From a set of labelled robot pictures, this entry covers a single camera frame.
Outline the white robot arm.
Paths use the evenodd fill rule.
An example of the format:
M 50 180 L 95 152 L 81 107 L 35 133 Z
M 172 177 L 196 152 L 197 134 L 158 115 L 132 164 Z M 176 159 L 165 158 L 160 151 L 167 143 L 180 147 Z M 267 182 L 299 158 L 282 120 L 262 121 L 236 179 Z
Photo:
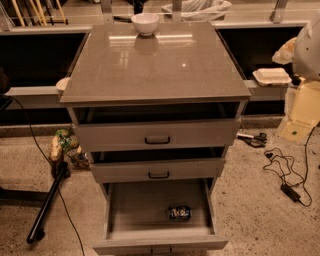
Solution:
M 293 70 L 309 80 L 320 80 L 320 11 L 299 32 L 293 53 Z

